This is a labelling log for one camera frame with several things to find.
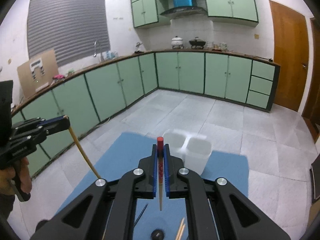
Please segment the chrome kitchen faucet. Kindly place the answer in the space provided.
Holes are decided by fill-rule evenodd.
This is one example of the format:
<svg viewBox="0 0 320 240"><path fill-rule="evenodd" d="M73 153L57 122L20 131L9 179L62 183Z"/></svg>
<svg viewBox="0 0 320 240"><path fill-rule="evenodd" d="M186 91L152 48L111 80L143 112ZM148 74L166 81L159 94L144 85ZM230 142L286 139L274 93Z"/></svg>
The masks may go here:
<svg viewBox="0 0 320 240"><path fill-rule="evenodd" d="M93 57L97 57L98 54L100 54L100 61L102 62L104 60L102 46L98 40L95 40Z"/></svg>

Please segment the red floral wooden chopstick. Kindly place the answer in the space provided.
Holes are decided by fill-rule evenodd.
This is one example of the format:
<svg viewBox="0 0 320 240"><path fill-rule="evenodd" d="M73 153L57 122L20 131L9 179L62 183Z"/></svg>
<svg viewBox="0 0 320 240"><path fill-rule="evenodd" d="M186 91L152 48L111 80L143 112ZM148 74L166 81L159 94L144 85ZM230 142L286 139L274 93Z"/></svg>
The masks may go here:
<svg viewBox="0 0 320 240"><path fill-rule="evenodd" d="M159 179L159 210L163 207L163 137L157 138L157 155L158 155L158 179Z"/></svg>

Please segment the pink cloth on counter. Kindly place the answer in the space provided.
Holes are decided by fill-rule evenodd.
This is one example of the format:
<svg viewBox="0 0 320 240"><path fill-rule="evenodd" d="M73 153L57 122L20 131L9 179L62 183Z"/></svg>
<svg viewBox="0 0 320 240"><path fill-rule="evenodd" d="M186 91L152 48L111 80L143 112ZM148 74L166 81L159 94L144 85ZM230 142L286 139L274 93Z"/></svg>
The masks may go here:
<svg viewBox="0 0 320 240"><path fill-rule="evenodd" d="M58 74L58 75L53 76L53 80L62 80L64 78L65 78L65 76L62 74Z"/></svg>

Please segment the plain wooden chopstick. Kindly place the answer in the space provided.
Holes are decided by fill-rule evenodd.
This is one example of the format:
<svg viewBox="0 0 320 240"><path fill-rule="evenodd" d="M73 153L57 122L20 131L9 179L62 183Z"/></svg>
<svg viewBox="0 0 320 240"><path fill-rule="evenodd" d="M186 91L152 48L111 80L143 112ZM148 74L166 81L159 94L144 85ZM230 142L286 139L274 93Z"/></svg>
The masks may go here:
<svg viewBox="0 0 320 240"><path fill-rule="evenodd" d="M74 143L76 144L78 150L80 151L82 157L84 158L85 162L87 163L87 165L89 166L89 168L91 169L91 171L95 174L95 176L98 178L98 179L101 179L101 176L100 174L97 172L97 170L95 169L95 167L93 166L93 164L91 163L91 161L89 160L87 154L84 152L84 149L82 148L74 130L72 129L72 127L70 126L68 128L69 130L69 133L74 141Z"/></svg>

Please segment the grey window blind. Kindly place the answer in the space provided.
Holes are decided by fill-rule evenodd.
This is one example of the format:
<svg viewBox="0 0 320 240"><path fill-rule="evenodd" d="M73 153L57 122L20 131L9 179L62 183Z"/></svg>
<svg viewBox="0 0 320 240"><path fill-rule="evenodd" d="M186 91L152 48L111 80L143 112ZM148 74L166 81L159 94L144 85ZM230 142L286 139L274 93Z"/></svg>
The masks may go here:
<svg viewBox="0 0 320 240"><path fill-rule="evenodd" d="M30 0L29 58L53 49L61 67L92 56L95 40L110 50L105 0Z"/></svg>

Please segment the brown wooden door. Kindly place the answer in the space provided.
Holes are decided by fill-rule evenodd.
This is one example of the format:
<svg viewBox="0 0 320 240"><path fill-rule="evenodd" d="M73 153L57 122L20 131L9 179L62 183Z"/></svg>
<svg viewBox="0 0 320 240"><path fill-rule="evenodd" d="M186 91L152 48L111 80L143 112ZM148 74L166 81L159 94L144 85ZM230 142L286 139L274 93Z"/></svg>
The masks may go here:
<svg viewBox="0 0 320 240"><path fill-rule="evenodd" d="M274 29L274 62L280 65L274 102L298 111L309 63L306 18L280 3L269 1Z"/></svg>

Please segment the green lower kitchen cabinets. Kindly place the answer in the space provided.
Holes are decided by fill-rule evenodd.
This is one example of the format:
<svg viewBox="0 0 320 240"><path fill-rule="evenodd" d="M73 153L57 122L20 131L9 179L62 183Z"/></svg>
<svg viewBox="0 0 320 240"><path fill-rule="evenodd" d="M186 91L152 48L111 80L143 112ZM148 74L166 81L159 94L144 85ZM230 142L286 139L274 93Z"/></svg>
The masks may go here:
<svg viewBox="0 0 320 240"><path fill-rule="evenodd" d="M13 122L67 115L77 136L130 107L154 90L170 89L248 105L272 107L278 64L227 53L157 51L92 66L34 94Z"/></svg>

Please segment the black plastic spoon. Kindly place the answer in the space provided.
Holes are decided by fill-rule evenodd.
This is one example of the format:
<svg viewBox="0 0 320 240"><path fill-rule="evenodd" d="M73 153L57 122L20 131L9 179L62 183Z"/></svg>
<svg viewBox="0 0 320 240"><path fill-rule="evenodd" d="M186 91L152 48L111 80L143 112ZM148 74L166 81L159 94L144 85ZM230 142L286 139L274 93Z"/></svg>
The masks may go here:
<svg viewBox="0 0 320 240"><path fill-rule="evenodd" d="M161 229L153 230L151 233L151 240L163 240L165 237L164 231Z"/></svg>

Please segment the white cooking pot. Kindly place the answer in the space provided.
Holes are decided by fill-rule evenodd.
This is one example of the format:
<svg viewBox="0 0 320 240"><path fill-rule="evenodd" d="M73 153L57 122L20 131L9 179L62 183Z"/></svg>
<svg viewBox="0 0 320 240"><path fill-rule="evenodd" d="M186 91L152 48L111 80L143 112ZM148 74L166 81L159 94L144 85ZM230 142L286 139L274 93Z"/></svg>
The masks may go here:
<svg viewBox="0 0 320 240"><path fill-rule="evenodd" d="M172 49L183 49L183 38L175 36L171 39L171 47Z"/></svg>

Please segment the blue table cloth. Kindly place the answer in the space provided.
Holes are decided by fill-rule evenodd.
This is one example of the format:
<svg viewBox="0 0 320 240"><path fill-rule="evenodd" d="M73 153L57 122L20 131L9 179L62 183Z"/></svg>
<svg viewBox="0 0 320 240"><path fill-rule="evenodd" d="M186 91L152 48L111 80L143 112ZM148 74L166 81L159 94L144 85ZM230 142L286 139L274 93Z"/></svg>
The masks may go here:
<svg viewBox="0 0 320 240"><path fill-rule="evenodd" d="M167 144L120 179L96 180L37 235L43 239L132 239L137 200L156 196L157 158L163 157L166 194L183 198L190 239L252 239L258 209L224 178L202 179L170 154Z"/></svg>

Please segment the open wooden doorway frame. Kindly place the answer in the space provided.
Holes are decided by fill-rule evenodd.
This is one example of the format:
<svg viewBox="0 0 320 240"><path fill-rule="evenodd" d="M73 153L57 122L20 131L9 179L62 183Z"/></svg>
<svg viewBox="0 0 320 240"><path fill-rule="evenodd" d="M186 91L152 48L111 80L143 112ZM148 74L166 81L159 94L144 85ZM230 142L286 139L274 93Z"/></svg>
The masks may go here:
<svg viewBox="0 0 320 240"><path fill-rule="evenodd" d="M311 18L311 29L313 38L312 77L302 117L316 142L319 138L319 23L315 18Z"/></svg>

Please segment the dark blue chopstick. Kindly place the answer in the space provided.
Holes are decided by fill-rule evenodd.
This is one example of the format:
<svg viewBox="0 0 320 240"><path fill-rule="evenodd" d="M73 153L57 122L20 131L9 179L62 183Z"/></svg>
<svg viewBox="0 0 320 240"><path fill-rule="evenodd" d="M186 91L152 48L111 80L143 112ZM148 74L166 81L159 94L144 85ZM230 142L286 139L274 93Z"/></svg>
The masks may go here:
<svg viewBox="0 0 320 240"><path fill-rule="evenodd" d="M142 211L140 212L140 214L138 215L138 217L136 218L135 222L134 222L134 227L137 225L137 223L139 222L139 220L141 219L142 215L144 214L144 212L146 211L146 208L148 207L148 203L145 204L145 206L143 207Z"/></svg>

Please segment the green upper wall cabinets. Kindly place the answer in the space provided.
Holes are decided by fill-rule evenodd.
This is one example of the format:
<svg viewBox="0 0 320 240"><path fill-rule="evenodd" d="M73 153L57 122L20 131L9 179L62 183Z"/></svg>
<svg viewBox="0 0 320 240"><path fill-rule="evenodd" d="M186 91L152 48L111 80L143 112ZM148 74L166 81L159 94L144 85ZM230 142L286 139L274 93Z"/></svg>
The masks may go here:
<svg viewBox="0 0 320 240"><path fill-rule="evenodd" d="M255 0L193 0L193 6L202 7L213 22L226 22L255 27L259 23ZM174 8L173 0L131 0L133 26L151 28L168 25L171 19L161 13Z"/></svg>

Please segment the red patterned chopstick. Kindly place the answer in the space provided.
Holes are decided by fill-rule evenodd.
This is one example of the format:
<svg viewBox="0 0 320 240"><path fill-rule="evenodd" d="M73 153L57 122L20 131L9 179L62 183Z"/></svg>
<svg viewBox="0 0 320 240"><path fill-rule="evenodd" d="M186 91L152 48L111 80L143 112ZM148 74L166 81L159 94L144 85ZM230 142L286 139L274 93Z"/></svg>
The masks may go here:
<svg viewBox="0 0 320 240"><path fill-rule="evenodd" d="M181 226L182 226L183 224L185 224L184 221L185 221L185 218L182 218L181 223L180 223L180 226L179 226L179 228L178 228L178 232L177 232L176 237L175 237L175 240L178 240L177 238L178 238L178 235L179 235L179 233L180 233Z"/></svg>
<svg viewBox="0 0 320 240"><path fill-rule="evenodd" d="M183 224L181 226L180 233L179 233L178 238L177 238L178 240L182 239L182 236L183 236L183 233L184 233L184 229L185 229L185 224Z"/></svg>

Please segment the black range hood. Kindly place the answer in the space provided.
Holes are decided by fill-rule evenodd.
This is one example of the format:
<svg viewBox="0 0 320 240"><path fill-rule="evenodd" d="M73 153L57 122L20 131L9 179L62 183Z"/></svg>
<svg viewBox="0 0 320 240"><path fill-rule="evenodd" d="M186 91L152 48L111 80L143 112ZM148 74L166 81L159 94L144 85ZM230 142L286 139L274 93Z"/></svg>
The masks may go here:
<svg viewBox="0 0 320 240"><path fill-rule="evenodd" d="M208 12L202 7L185 6L185 7L171 8L161 13L161 16L167 17L171 20L187 17L191 15L208 15Z"/></svg>

